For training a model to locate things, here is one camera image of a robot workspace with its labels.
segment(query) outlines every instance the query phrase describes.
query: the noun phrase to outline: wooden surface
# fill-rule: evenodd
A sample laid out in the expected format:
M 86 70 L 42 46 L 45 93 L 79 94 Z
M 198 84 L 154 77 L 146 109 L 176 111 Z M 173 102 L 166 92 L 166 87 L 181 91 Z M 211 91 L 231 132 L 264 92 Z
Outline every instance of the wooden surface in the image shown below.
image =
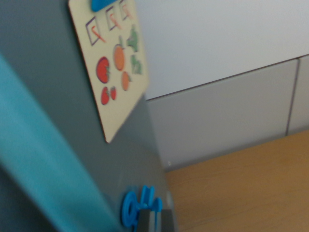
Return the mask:
M 308 232 L 309 131 L 167 173 L 181 232 Z

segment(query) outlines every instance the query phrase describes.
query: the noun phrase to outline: orange fruit illustration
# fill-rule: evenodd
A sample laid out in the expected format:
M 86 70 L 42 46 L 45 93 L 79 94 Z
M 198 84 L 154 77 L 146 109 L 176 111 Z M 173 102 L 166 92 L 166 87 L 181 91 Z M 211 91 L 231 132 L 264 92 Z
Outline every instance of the orange fruit illustration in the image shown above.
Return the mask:
M 114 63 L 119 71 L 122 71 L 125 67 L 125 54 L 120 44 L 117 44 L 114 48 Z
M 127 91 L 129 88 L 129 82 L 131 81 L 129 74 L 127 72 L 123 72 L 121 75 L 121 85 L 124 91 Z

